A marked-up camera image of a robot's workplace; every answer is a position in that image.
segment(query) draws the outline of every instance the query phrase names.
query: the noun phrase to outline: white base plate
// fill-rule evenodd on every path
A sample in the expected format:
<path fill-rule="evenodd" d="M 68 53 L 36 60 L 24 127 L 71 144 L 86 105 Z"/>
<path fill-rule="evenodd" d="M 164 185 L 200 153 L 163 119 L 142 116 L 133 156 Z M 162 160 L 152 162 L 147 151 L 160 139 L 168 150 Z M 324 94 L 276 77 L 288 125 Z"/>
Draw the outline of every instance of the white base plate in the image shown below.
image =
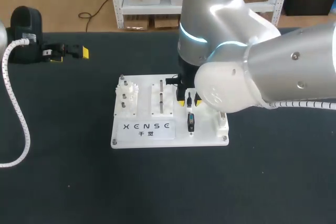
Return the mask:
<path fill-rule="evenodd" d="M 199 106 L 194 105 L 195 89 L 186 91 L 186 99 L 188 92 L 191 93 L 193 100 L 192 112 L 195 115 L 195 132 L 191 135 L 187 129 L 187 105 L 182 107 L 176 101 L 175 96 L 171 96 L 176 92 L 175 86 L 164 87 L 163 100 L 165 99 L 165 90 L 169 97 L 173 98 L 173 112 L 171 112 L 171 104 L 169 103 L 166 113 L 164 107 L 163 116 L 152 114 L 155 104 L 160 103 L 160 94 L 157 95 L 157 101 L 152 101 L 153 84 L 160 85 L 160 80 L 173 77 L 173 74 L 151 75 L 151 76 L 125 76 L 125 80 L 132 81 L 139 86 L 138 107 L 136 116 L 131 118 L 117 115 L 114 117 L 112 130 L 112 148 L 149 148 L 149 147 L 188 147 L 188 146 L 226 146 L 228 139 L 228 123 L 226 121 L 225 128 L 218 130 L 218 114 L 219 112 L 208 107 L 204 102 Z"/>

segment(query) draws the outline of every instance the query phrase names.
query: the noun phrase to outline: black table surface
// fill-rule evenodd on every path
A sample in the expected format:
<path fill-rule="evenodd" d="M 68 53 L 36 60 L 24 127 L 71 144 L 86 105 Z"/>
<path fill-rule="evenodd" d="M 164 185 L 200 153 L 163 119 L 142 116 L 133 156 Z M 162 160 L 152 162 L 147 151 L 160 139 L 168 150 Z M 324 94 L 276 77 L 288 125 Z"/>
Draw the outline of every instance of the black table surface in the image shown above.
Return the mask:
<path fill-rule="evenodd" d="M 177 73 L 177 33 L 55 33 L 90 60 L 9 65 L 32 145 L 0 169 L 0 223 L 336 223 L 336 112 L 228 115 L 227 147 L 113 150 L 120 74 Z M 0 82 L 0 162 L 24 137 Z"/>

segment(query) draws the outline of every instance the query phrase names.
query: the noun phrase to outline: xense logo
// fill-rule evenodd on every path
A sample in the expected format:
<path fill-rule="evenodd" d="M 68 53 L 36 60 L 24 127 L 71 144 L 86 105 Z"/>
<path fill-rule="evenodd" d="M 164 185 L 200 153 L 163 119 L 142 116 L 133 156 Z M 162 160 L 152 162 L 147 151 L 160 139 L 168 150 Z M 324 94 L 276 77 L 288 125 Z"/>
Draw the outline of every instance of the xense logo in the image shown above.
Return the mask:
<path fill-rule="evenodd" d="M 164 123 L 164 124 L 161 124 L 160 123 L 154 123 L 154 124 L 134 124 L 134 125 L 130 125 L 130 124 L 124 124 L 124 128 L 123 130 L 129 130 L 130 128 L 134 128 L 134 129 L 150 129 L 152 126 L 152 128 L 154 129 L 159 129 L 160 127 L 165 127 L 166 129 L 169 129 L 170 128 L 170 123 Z"/>
<path fill-rule="evenodd" d="M 120 121 L 118 124 L 118 141 L 134 140 L 170 140 L 175 138 L 175 121 Z"/>

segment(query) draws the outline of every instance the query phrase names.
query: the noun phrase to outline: metal shelf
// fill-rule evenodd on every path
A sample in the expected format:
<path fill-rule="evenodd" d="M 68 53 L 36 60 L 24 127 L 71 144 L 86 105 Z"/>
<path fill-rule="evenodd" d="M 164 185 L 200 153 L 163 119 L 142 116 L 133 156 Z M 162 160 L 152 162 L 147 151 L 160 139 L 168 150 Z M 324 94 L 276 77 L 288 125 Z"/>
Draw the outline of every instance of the metal shelf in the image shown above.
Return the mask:
<path fill-rule="evenodd" d="M 144 14 L 180 14 L 182 7 L 171 5 L 170 0 L 161 0 L 159 5 L 129 5 L 126 0 L 113 0 L 114 11 L 119 28 L 123 26 L 123 15 Z M 272 23 L 277 25 L 284 0 L 268 0 L 266 2 L 247 3 L 254 12 L 273 12 Z"/>

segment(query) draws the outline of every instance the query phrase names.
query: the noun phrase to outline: white 3d-printed part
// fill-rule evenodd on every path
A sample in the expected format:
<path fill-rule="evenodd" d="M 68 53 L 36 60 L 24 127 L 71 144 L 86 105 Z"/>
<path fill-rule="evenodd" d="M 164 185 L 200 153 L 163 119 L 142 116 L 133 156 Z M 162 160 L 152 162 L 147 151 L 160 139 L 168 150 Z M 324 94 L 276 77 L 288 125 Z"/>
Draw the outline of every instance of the white 3d-printed part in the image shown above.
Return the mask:
<path fill-rule="evenodd" d="M 151 112 L 153 117 L 171 117 L 173 116 L 173 85 L 166 85 L 163 80 L 163 92 L 160 91 L 160 81 L 152 84 Z M 160 111 L 160 94 L 163 98 L 163 110 Z"/>
<path fill-rule="evenodd" d="M 114 116 L 121 118 L 135 117 L 138 108 L 139 87 L 132 81 L 119 78 L 116 91 Z"/>
<path fill-rule="evenodd" d="M 165 114 L 158 116 L 153 108 L 152 96 L 155 96 L 155 104 L 160 104 L 160 80 L 165 84 L 166 78 L 173 77 L 173 74 L 152 75 L 152 76 L 125 76 L 128 83 L 136 83 L 137 110 L 122 113 L 120 96 L 116 99 L 115 113 L 112 130 L 112 148 L 149 148 L 149 147 L 183 147 L 183 146 L 226 146 L 228 139 L 228 123 L 219 121 L 220 112 L 217 112 L 202 102 L 199 106 L 194 105 L 195 89 L 186 91 L 191 93 L 193 100 L 192 112 L 195 116 L 195 132 L 190 134 L 187 129 L 187 105 L 182 107 L 176 101 L 176 87 L 164 86 L 166 98 L 163 96 L 163 109 Z"/>

